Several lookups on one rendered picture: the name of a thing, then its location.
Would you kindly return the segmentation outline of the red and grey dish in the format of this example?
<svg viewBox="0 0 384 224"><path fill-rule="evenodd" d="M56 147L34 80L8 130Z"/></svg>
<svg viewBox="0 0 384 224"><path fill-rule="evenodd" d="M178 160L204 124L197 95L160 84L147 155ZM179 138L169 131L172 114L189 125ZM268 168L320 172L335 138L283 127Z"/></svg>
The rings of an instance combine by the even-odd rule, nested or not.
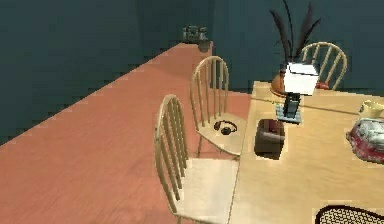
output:
<svg viewBox="0 0 384 224"><path fill-rule="evenodd" d="M384 164L384 120L360 118L346 133L352 152L361 160Z"/></svg>

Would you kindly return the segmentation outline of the black headphones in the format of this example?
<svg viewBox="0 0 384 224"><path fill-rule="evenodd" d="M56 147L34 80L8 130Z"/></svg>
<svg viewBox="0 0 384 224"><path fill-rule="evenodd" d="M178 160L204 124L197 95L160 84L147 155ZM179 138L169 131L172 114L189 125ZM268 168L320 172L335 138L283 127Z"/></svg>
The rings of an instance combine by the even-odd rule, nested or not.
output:
<svg viewBox="0 0 384 224"><path fill-rule="evenodd" d="M237 125L228 120L216 121L213 128L215 131L220 131L222 135L230 135L238 130Z"/></svg>

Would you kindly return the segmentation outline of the dark leafy plant orange pot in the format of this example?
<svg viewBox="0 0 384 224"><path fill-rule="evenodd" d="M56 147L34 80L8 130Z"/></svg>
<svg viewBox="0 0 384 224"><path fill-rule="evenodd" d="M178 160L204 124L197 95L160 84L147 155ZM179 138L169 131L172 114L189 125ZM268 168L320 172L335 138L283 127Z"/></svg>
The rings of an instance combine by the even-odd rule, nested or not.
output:
<svg viewBox="0 0 384 224"><path fill-rule="evenodd" d="M311 3L308 3L307 12L302 21L297 42L294 42L294 32L290 9L287 0L282 1L288 18L289 32L286 32L285 25L279 13L275 10L270 10L270 14L279 32L279 42L282 45L284 53L284 61L280 65L279 73L273 78L271 82L270 91L278 97L285 98L287 95L284 89L284 76L286 66L289 62L298 61L301 51L307 43L309 36L311 35L314 28L320 23L321 19L318 18L317 20L313 20L313 6Z"/></svg>

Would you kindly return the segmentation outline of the black dotted round object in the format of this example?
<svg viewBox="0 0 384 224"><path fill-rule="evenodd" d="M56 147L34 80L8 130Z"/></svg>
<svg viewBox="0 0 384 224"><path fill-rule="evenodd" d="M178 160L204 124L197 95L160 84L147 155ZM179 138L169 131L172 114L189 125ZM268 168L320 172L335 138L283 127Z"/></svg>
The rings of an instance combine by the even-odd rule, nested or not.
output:
<svg viewBox="0 0 384 224"><path fill-rule="evenodd" d="M315 224L384 224L384 216L347 205L328 205L318 211Z"/></svg>

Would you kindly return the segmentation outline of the pale yellow bowl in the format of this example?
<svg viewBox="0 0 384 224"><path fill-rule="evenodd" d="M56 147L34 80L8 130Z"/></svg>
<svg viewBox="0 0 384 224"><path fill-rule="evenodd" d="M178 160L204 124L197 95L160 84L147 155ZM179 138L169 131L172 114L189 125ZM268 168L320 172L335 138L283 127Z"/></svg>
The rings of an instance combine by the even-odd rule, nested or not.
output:
<svg viewBox="0 0 384 224"><path fill-rule="evenodd" d="M381 113L384 111L384 105L371 101L365 100L362 102L359 110L359 116L361 118L379 118Z"/></svg>

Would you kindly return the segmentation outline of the pale wooden dining table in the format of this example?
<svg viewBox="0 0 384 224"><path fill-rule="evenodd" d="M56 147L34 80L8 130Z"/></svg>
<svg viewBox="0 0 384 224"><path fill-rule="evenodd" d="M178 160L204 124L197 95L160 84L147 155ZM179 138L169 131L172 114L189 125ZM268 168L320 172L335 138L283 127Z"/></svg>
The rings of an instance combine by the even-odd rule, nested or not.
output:
<svg viewBox="0 0 384 224"><path fill-rule="evenodd" d="M313 224L328 204L384 215L384 166L360 160L346 140L365 100L384 97L317 89L301 100L302 123L286 124L278 160L254 153L257 124L281 99L256 81L229 224Z"/></svg>

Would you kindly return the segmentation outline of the pale wooden spindle-back chair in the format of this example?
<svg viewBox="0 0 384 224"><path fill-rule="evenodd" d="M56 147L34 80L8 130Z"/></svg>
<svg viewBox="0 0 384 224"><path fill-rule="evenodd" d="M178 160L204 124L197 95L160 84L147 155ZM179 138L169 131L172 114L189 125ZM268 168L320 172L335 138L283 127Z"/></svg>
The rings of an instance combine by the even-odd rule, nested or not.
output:
<svg viewBox="0 0 384 224"><path fill-rule="evenodd" d="M178 222L228 224L239 163L188 155L179 99L166 95L154 131L155 166Z"/></svg>
<svg viewBox="0 0 384 224"><path fill-rule="evenodd" d="M190 102L195 130L199 142L207 140L220 151L239 156L247 121L227 111L229 72L226 62L219 56L208 56L194 69L190 84ZM230 135L215 131L216 121L228 120L238 130Z"/></svg>
<svg viewBox="0 0 384 224"><path fill-rule="evenodd" d="M301 61L315 66L318 81L326 82L329 90L336 90L347 68L348 59L344 51L329 42L316 42L305 46L301 52Z"/></svg>

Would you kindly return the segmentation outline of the white shade table lamp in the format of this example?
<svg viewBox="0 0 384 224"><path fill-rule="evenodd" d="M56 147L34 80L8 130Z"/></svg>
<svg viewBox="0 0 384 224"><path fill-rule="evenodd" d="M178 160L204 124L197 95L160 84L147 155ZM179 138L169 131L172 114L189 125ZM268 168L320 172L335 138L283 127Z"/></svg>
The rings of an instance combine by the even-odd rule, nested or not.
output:
<svg viewBox="0 0 384 224"><path fill-rule="evenodd" d="M289 62L284 74L285 101L275 105L279 121L300 124L299 105L302 96L312 96L319 75L312 64Z"/></svg>

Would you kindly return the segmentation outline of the grey metal object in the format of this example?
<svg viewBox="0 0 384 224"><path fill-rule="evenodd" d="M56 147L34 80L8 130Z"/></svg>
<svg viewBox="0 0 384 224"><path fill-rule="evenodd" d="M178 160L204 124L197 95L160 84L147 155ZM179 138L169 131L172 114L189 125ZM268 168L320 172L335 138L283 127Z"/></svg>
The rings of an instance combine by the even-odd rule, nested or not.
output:
<svg viewBox="0 0 384 224"><path fill-rule="evenodd" d="M182 42L185 44L196 44L200 52L207 52L210 49L207 28L204 26L187 25L184 27Z"/></svg>

